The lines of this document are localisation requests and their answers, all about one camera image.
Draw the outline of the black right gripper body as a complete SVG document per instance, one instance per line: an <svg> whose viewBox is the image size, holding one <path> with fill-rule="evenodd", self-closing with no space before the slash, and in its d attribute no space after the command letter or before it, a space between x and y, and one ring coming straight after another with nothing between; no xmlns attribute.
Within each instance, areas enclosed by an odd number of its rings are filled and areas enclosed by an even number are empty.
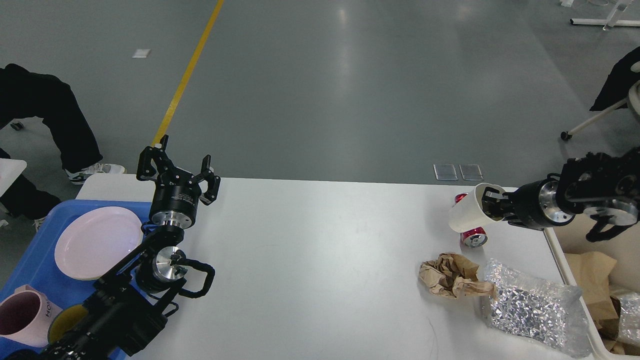
<svg viewBox="0 0 640 360"><path fill-rule="evenodd" d="M546 178L507 193L507 223L531 230L570 224L575 214L563 210L557 199L558 180Z"/></svg>

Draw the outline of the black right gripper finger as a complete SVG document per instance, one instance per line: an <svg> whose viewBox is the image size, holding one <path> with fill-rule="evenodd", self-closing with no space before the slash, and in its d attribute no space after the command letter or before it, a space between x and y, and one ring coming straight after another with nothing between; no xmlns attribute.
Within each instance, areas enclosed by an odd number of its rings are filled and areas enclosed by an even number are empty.
<svg viewBox="0 0 640 360"><path fill-rule="evenodd" d="M482 211L488 218L496 222L507 222L514 217L514 207L510 203L484 204Z"/></svg>
<svg viewBox="0 0 640 360"><path fill-rule="evenodd" d="M510 192L496 187L485 187L482 191L482 203L487 205L510 204Z"/></svg>

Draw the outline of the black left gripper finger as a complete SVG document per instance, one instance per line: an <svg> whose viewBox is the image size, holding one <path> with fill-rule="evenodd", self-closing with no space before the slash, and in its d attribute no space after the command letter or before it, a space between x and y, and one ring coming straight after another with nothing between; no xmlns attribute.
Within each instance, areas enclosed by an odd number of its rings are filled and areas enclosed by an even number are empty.
<svg viewBox="0 0 640 360"><path fill-rule="evenodd" d="M211 155L206 155L202 159L200 173L195 175L192 180L197 185L206 182L206 191L199 195L199 200L204 205L209 206L217 200L221 181L221 177L214 173L211 166Z"/></svg>
<svg viewBox="0 0 640 360"><path fill-rule="evenodd" d="M141 151L135 171L138 181L154 182L156 187L180 185L179 169L166 153L168 143L169 135L165 134L158 143Z"/></svg>

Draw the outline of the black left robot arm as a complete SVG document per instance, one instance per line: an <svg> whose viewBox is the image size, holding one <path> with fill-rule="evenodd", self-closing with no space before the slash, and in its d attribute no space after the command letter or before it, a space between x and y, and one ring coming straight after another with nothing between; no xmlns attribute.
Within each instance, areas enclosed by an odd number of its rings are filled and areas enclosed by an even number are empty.
<svg viewBox="0 0 640 360"><path fill-rule="evenodd" d="M197 174L175 166L166 153L168 141L164 134L139 156L135 177L155 185L141 244L94 281L94 292L82 303L87 315L41 352L30 345L7 354L8 360L107 360L117 349L132 356L164 330L179 309L167 311L176 296L208 294L215 269L189 259L178 244L194 226L198 204L217 200L221 178L210 155Z"/></svg>

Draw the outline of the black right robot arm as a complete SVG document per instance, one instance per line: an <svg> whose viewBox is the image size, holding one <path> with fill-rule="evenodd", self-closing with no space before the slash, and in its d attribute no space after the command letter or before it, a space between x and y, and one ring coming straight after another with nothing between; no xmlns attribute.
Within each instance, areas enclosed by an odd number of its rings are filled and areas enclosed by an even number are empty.
<svg viewBox="0 0 640 360"><path fill-rule="evenodd" d="M622 156L588 152L570 158L560 173L502 192L489 185L478 198L484 215L516 227L543 230L562 227L577 215L587 215L594 226L588 242L611 240L639 221L640 150Z"/></svg>

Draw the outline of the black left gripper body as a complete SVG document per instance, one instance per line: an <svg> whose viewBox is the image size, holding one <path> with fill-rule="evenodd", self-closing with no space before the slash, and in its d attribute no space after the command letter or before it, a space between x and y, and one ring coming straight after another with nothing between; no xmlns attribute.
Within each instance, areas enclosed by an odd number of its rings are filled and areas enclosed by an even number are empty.
<svg viewBox="0 0 640 360"><path fill-rule="evenodd" d="M156 226L168 224L183 230L194 226L201 194L198 184L183 186L157 183L148 215L149 221Z"/></svg>

